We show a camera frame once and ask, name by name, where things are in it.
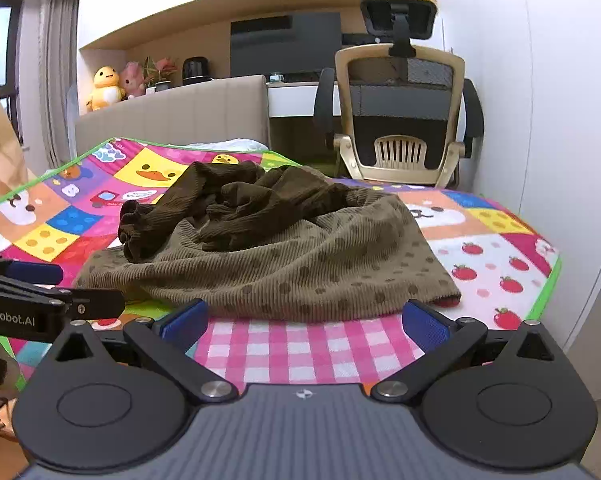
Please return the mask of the brown polka dot corduroy garment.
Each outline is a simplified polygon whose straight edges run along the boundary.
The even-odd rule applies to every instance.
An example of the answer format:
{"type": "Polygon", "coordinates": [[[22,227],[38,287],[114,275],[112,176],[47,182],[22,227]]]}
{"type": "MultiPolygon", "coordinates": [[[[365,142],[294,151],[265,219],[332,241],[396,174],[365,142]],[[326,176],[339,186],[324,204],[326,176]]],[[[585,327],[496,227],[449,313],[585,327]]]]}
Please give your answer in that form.
{"type": "Polygon", "coordinates": [[[117,236],[82,266],[77,287],[294,323],[461,296],[398,196],[307,167],[194,162],[157,202],[127,200],[117,236]]]}

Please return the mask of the colourful cartoon play mat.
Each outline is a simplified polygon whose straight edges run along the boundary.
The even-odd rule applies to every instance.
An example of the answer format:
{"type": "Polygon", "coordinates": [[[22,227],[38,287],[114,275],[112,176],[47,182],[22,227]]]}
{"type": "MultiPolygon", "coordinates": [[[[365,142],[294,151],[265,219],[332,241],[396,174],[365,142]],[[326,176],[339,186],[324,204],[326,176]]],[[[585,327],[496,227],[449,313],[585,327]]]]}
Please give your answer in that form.
{"type": "Polygon", "coordinates": [[[431,300],[450,318],[514,330],[543,313],[562,268],[558,251],[506,208],[468,193],[405,184],[371,188],[383,205],[301,221],[242,252],[206,252],[183,222],[144,263],[128,261],[119,211],[157,203],[194,162],[285,165],[272,151],[199,151],[112,139],[0,198],[0,256],[54,263],[64,286],[133,291],[118,330],[200,297],[212,321],[191,353],[244,386],[371,385],[420,356],[397,296],[431,300]]]}

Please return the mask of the white bed sheet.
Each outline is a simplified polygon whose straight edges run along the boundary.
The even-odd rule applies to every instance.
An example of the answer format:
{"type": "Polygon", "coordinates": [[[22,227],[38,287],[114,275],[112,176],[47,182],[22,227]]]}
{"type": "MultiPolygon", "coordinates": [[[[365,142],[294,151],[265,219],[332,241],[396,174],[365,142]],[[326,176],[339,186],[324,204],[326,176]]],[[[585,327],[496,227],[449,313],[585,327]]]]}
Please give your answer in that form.
{"type": "Polygon", "coordinates": [[[253,139],[235,138],[217,142],[197,142],[186,144],[187,148],[200,151],[227,151],[241,153],[260,153],[268,151],[266,144],[253,139]]]}

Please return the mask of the beige mesh office chair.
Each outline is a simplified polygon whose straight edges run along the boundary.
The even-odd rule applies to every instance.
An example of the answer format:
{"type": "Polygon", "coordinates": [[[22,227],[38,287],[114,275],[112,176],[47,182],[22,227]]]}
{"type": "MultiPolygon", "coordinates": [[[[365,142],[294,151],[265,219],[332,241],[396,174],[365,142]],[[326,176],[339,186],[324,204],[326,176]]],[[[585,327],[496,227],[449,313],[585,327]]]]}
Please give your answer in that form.
{"type": "Polygon", "coordinates": [[[485,132],[465,61],[422,46],[437,14],[431,0],[363,0],[372,44],[337,51],[322,70],[314,125],[355,180],[455,188],[460,162],[485,132]]]}

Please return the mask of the yellow duck plush toy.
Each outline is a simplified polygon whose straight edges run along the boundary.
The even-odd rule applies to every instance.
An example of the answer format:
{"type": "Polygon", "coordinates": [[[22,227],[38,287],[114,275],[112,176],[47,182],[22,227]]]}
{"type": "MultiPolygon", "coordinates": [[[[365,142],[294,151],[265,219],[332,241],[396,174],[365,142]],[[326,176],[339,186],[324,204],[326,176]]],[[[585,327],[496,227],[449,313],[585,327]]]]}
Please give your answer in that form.
{"type": "Polygon", "coordinates": [[[119,75],[112,66],[99,68],[93,77],[91,98],[87,102],[87,110],[95,112],[122,102],[126,92],[119,85],[119,75]]]}

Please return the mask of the beige upholstered headboard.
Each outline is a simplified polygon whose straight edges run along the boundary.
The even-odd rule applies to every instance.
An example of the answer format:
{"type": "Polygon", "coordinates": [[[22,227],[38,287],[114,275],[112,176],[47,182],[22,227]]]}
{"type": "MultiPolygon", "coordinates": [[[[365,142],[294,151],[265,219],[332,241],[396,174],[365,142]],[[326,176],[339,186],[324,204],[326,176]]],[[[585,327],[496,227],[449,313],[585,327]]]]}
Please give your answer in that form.
{"type": "Polygon", "coordinates": [[[265,78],[216,79],[139,96],[89,112],[75,122],[78,154],[112,138],[160,144],[212,143],[235,138],[269,142],[265,78]]]}

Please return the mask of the pink bunny plush toy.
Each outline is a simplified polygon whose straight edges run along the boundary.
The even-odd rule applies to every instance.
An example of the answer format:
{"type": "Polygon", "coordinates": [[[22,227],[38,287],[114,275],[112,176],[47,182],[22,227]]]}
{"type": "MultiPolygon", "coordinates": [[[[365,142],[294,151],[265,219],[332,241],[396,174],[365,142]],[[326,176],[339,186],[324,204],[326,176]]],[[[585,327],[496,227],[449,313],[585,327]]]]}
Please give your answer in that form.
{"type": "Polygon", "coordinates": [[[125,90],[126,98],[133,99],[145,94],[143,67],[138,62],[128,62],[120,73],[120,86],[125,90]]]}

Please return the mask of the potted pink flower plant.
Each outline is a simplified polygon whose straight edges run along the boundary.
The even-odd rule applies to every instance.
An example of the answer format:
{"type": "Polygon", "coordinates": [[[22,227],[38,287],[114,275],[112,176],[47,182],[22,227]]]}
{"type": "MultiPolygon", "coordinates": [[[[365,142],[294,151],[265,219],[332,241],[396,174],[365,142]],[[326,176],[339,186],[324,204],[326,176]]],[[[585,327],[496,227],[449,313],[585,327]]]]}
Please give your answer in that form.
{"type": "Polygon", "coordinates": [[[170,89],[172,76],[176,72],[177,66],[171,58],[161,58],[155,61],[154,58],[148,56],[143,64],[145,93],[149,94],[170,89]]]}

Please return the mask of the white desk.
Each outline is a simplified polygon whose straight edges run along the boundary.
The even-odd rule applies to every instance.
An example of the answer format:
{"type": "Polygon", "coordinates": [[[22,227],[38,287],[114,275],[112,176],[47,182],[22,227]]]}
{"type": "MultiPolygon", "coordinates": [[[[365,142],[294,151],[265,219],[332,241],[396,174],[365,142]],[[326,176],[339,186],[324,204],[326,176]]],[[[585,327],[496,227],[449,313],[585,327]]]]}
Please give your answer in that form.
{"type": "Polygon", "coordinates": [[[270,118],[313,117],[317,81],[302,84],[266,84],[270,118]]]}

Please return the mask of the black framed window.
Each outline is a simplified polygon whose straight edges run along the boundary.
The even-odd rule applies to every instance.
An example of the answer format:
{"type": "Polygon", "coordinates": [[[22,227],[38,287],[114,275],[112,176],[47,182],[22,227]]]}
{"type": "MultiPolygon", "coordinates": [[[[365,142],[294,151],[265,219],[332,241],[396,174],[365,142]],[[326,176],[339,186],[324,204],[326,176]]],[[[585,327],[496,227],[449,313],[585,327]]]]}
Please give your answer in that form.
{"type": "Polygon", "coordinates": [[[18,125],[17,53],[23,0],[0,0],[0,103],[23,144],[18,125]]]}

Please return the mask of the grey curtain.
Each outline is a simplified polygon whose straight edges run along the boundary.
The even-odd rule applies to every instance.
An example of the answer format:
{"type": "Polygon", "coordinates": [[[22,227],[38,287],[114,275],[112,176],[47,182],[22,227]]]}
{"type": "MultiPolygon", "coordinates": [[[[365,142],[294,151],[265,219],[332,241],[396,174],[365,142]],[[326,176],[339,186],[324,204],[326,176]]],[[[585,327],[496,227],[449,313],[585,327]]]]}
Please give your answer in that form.
{"type": "Polygon", "coordinates": [[[79,0],[40,0],[39,96],[41,131],[50,168],[77,153],[77,21],[79,0]]]}

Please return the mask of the black computer monitor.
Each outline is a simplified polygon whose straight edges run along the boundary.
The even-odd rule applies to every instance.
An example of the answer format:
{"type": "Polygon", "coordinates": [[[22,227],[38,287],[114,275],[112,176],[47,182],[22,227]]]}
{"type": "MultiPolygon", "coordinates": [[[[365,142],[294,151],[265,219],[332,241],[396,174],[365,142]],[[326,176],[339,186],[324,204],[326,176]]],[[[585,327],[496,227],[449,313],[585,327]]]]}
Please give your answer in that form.
{"type": "Polygon", "coordinates": [[[232,77],[317,76],[342,47],[339,12],[293,12],[230,25],[232,77]]]}

